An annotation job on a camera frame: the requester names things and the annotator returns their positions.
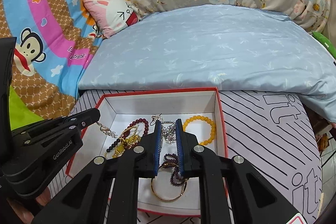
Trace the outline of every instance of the metal bolt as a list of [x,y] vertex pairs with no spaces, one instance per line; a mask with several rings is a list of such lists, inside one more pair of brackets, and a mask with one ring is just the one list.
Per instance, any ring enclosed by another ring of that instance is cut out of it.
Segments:
[[95,164],[102,164],[103,162],[104,162],[104,158],[103,157],[96,157],[94,160],[93,160],[93,162],[95,163]]
[[244,162],[244,158],[242,156],[235,156],[233,160],[238,164],[242,164]]
[[204,151],[204,147],[202,145],[195,145],[194,150],[200,153]]
[[142,146],[136,146],[133,148],[135,153],[142,153],[145,149]]

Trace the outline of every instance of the finger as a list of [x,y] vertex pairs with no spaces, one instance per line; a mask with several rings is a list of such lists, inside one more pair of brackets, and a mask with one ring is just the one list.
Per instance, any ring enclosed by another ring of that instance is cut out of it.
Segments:
[[41,204],[42,206],[46,206],[47,203],[50,201],[51,199],[51,194],[49,191],[49,188],[47,187],[42,194],[40,194],[37,198],[36,201]]
[[34,218],[31,212],[13,200],[8,199],[7,201],[24,224],[31,224]]

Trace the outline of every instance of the pink pillow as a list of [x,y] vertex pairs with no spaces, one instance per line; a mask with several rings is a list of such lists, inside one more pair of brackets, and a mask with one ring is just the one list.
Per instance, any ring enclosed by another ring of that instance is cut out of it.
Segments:
[[83,0],[106,38],[138,22],[138,17],[126,0]]

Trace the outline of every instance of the light blue bed sheet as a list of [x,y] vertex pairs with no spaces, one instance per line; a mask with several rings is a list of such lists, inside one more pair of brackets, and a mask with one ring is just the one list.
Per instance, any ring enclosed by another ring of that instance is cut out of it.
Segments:
[[295,92],[336,122],[335,76],[334,59],[288,16],[204,5],[148,16],[104,40],[79,88]]

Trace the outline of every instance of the white box with red edge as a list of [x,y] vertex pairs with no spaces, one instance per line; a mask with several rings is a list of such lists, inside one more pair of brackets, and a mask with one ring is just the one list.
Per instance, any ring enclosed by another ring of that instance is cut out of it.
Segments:
[[[216,124],[216,138],[206,147],[217,155],[228,156],[227,141],[224,126],[223,111],[218,90],[216,88],[194,88],[175,90],[152,90],[144,92],[127,92],[103,95],[96,105],[100,110],[99,122],[119,136],[130,123],[136,119],[145,118],[152,121],[152,115],[160,115],[164,121],[182,120],[195,116],[209,117]],[[144,123],[138,124],[137,134],[144,132]],[[149,133],[154,131],[154,125],[149,126]],[[196,135],[199,142],[210,138],[211,126],[201,120],[192,121],[186,132]],[[83,147],[73,156],[67,168],[67,175],[74,177],[85,165],[96,156],[104,156],[106,149],[116,140],[100,131],[96,123],[82,131]],[[167,144],[163,140],[160,154],[160,164],[164,162],[164,155],[177,154],[176,143]],[[113,151],[107,155],[111,158]],[[161,168],[154,179],[156,193],[164,199],[179,196],[182,186],[170,183],[172,169]],[[191,178],[187,182],[184,194],[173,202],[164,202],[154,196],[151,190],[151,179],[139,180],[138,209],[176,216],[199,216],[200,194],[198,178]]]

